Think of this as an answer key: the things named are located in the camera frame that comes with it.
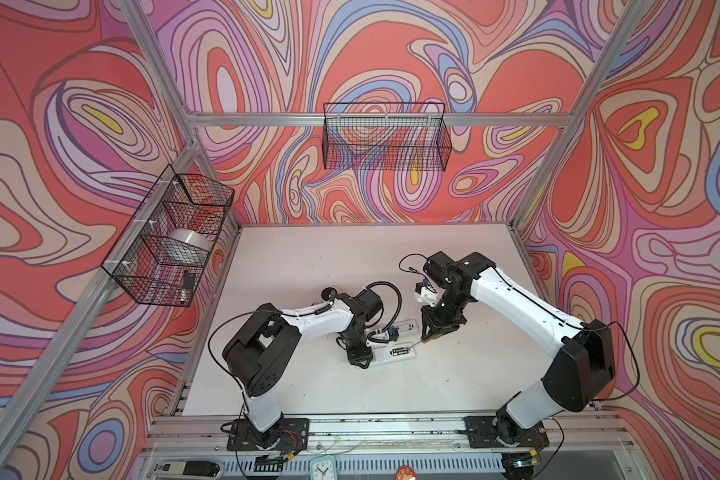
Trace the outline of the orange handled screwdriver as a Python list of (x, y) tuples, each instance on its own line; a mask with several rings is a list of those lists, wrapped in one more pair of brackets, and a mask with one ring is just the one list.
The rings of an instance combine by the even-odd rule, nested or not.
[(435, 336), (430, 336), (427, 338), (421, 338), (421, 339), (415, 341), (414, 343), (412, 343), (409, 348), (413, 349), (414, 347), (416, 347), (420, 344), (427, 344), (429, 342), (439, 339), (440, 337), (441, 337), (441, 335), (435, 335)]

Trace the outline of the white remote with batteries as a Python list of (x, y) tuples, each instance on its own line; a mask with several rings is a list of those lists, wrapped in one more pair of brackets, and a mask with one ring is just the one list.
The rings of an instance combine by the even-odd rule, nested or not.
[(372, 343), (386, 344), (398, 342), (413, 342), (420, 338), (420, 329), (413, 319), (406, 319), (393, 324), (383, 333), (373, 334), (369, 337)]

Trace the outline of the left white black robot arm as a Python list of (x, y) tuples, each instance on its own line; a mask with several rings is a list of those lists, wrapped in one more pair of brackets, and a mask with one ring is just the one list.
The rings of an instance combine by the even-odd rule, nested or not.
[(297, 346), (336, 334), (349, 364), (366, 369), (373, 360), (366, 322), (382, 309), (381, 297), (369, 289), (352, 296), (327, 288), (321, 303), (301, 309), (260, 305), (222, 351), (244, 398), (243, 418), (233, 422), (231, 448), (269, 450), (293, 440), (295, 429), (285, 423), (275, 386)]

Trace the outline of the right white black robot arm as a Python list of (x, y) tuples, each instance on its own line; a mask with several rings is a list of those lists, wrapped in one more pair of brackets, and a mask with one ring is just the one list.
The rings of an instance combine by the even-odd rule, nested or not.
[(491, 430), (499, 444), (514, 447), (543, 420), (584, 410), (614, 380), (610, 326), (564, 313), (512, 281), (478, 252), (454, 260), (440, 251), (426, 259), (423, 270), (442, 294), (421, 308), (422, 342), (457, 331), (466, 324), (466, 306), (482, 303), (510, 320), (551, 358), (539, 381), (496, 412)]

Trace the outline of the pink round speaker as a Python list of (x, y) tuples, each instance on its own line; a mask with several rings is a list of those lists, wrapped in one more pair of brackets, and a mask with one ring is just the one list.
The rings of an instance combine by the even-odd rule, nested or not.
[(337, 296), (337, 290), (333, 287), (326, 287), (321, 292), (321, 298), (326, 302), (333, 302)]

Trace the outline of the small white clock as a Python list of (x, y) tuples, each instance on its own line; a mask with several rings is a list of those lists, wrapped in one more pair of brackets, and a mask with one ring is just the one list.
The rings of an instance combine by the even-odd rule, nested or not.
[(336, 459), (332, 455), (316, 457), (309, 462), (311, 480), (338, 480), (339, 471)]

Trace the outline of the white tape roll in basket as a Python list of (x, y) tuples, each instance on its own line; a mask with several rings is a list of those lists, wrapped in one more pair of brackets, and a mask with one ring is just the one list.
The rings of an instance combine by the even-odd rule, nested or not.
[(163, 241), (162, 253), (174, 265), (202, 267), (211, 251), (211, 243), (197, 231), (178, 228)]

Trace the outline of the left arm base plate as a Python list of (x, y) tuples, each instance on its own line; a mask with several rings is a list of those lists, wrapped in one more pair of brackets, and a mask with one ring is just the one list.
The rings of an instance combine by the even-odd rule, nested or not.
[(228, 435), (226, 449), (232, 452), (271, 451), (300, 452), (308, 447), (310, 420), (285, 417), (266, 431), (258, 431), (247, 418), (225, 423), (221, 431)]

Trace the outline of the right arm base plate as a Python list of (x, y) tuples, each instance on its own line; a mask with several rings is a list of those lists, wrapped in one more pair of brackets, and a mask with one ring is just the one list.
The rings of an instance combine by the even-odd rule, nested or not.
[(467, 416), (463, 435), (471, 448), (542, 450), (550, 444), (541, 422), (524, 429), (515, 425), (510, 417)]

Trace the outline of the black white device on rail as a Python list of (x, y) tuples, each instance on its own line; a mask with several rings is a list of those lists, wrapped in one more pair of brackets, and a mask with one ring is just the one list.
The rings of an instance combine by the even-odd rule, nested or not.
[(157, 462), (149, 472), (149, 477), (179, 480), (219, 479), (223, 474), (222, 466), (209, 460), (170, 460)]

